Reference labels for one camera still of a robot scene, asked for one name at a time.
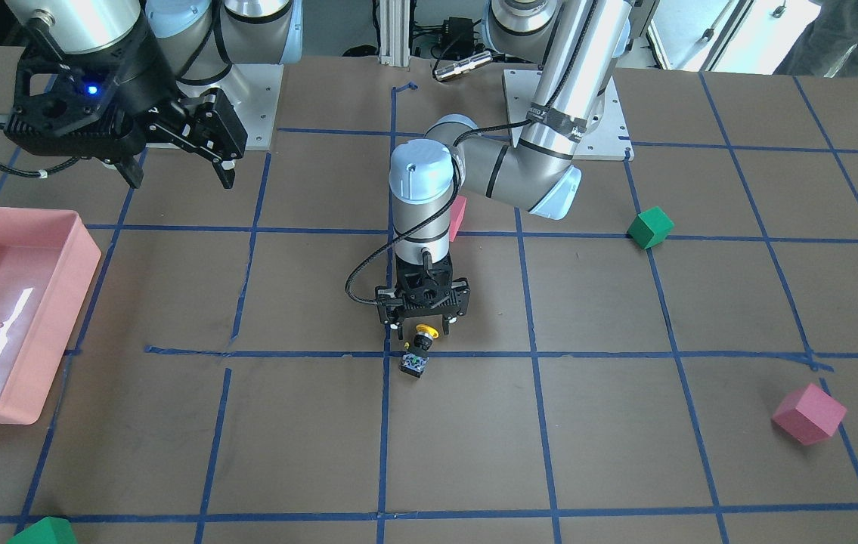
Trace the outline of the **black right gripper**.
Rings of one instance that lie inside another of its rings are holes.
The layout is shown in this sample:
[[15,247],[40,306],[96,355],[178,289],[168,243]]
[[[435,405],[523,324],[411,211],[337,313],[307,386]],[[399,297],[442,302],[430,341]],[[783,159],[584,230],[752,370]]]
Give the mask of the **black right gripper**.
[[20,15],[30,44],[17,63],[4,133],[45,157],[92,157],[141,188],[148,144],[211,162],[234,186],[246,130],[224,91],[184,95],[146,15]]

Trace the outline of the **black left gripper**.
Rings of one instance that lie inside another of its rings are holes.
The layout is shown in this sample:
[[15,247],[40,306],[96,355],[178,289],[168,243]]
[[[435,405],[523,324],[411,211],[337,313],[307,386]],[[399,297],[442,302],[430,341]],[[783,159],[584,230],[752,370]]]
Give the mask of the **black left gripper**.
[[467,314],[469,300],[468,281],[453,276],[450,255],[432,263],[395,258],[395,285],[376,288],[378,318],[388,325],[388,351],[400,351],[400,327],[408,318],[440,316],[442,334],[448,336],[453,321]]

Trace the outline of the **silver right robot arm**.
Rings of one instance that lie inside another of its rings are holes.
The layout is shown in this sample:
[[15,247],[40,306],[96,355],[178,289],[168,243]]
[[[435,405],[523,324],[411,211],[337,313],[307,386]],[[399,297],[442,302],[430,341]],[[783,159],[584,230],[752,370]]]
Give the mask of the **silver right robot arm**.
[[39,157],[97,159],[132,188],[138,155],[169,145],[210,162],[264,146],[267,88],[242,66],[298,62],[300,1],[11,1],[29,36],[3,132]]

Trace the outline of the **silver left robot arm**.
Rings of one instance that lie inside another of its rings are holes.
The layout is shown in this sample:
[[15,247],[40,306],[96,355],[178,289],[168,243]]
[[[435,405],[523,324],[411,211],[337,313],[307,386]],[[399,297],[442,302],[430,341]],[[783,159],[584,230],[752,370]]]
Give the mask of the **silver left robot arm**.
[[581,182],[575,159],[598,129],[618,58],[632,39],[635,1],[491,1],[481,31],[492,49],[538,66],[518,121],[481,127],[439,118],[391,152],[389,195],[394,283],[367,303],[398,337],[415,318],[441,330],[466,316],[472,289],[455,275],[451,212],[464,193],[553,220],[566,216]]

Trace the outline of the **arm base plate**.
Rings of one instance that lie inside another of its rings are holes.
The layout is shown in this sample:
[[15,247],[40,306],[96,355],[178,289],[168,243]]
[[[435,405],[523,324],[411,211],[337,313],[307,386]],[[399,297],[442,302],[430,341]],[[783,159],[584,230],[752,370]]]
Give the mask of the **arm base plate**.
[[[505,70],[503,72],[506,116],[509,122],[525,120],[526,110],[540,79],[540,71]],[[624,161],[625,159],[631,161],[635,158],[614,79],[609,80],[595,117],[597,117],[595,129],[584,136],[574,158],[596,161]]]
[[177,80],[179,95],[141,115],[149,146],[176,147],[226,166],[266,151],[274,133],[283,66],[224,64]]

